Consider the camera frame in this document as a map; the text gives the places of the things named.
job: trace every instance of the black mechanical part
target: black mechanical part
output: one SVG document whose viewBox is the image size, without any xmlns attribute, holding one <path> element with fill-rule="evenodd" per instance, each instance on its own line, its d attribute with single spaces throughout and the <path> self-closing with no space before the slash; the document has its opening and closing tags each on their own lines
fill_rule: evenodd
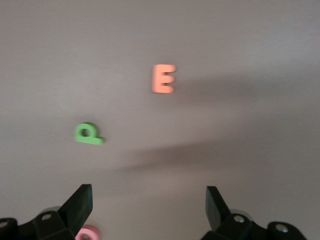
<svg viewBox="0 0 320 240">
<path fill-rule="evenodd" d="M 46 211 L 18 225 L 0 218 L 0 240 L 74 240 L 93 209 L 91 184 L 81 185 L 58 211 Z"/>
<path fill-rule="evenodd" d="M 241 214 L 232 214 L 215 186 L 206 189 L 205 211 L 211 231 L 201 240 L 307 240 L 286 222 L 271 222 L 265 229 Z"/>
</svg>

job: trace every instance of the pink ring-shaped object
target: pink ring-shaped object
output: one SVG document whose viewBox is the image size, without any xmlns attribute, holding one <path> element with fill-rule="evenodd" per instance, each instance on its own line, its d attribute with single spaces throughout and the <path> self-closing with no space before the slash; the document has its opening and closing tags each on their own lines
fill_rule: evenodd
<svg viewBox="0 0 320 240">
<path fill-rule="evenodd" d="M 89 240 L 100 240 L 101 233 L 98 228 L 92 225 L 84 225 L 75 237 L 75 240 L 84 240 L 82 235 L 86 234 Z"/>
</svg>

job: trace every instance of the silver screw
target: silver screw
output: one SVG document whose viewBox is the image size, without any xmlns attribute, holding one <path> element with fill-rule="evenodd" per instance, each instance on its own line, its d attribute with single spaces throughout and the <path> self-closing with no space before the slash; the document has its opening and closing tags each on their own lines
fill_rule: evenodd
<svg viewBox="0 0 320 240">
<path fill-rule="evenodd" d="M 240 224 L 243 224 L 243 223 L 245 222 L 245 219 L 244 219 L 242 216 L 240 216 L 240 215 L 235 215 L 235 216 L 233 217 L 233 219 L 234 219 L 237 223 L 240 223 Z"/>
<path fill-rule="evenodd" d="M 41 220 L 44 221 L 44 220 L 48 220 L 49 218 L 51 218 L 51 214 L 46 214 L 42 216 Z"/>
<path fill-rule="evenodd" d="M 282 233 L 287 233 L 289 231 L 288 228 L 283 224 L 277 224 L 275 225 L 275 228 Z"/>
<path fill-rule="evenodd" d="M 8 223 L 6 221 L 0 222 L 0 228 L 4 228 Z"/>
</svg>

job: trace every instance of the gray surface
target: gray surface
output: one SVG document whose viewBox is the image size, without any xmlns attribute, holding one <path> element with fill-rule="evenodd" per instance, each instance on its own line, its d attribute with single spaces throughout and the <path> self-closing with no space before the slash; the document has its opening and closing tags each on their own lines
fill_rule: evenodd
<svg viewBox="0 0 320 240">
<path fill-rule="evenodd" d="M 1 217 L 91 183 L 104 240 L 197 240 L 215 185 L 318 239 L 319 64 L 318 0 L 2 0 Z M 83 122 L 106 144 L 75 142 Z"/>
</svg>

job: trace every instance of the orange letter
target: orange letter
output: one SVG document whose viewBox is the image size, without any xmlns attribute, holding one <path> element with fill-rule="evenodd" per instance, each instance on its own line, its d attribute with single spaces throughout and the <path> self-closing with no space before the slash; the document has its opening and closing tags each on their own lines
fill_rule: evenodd
<svg viewBox="0 0 320 240">
<path fill-rule="evenodd" d="M 173 73 L 176 66 L 168 64 L 158 64 L 153 68 L 152 91 L 160 94 L 170 94 L 175 90 L 173 86 L 166 84 L 172 83 L 175 78 L 168 76 L 166 73 Z"/>
</svg>

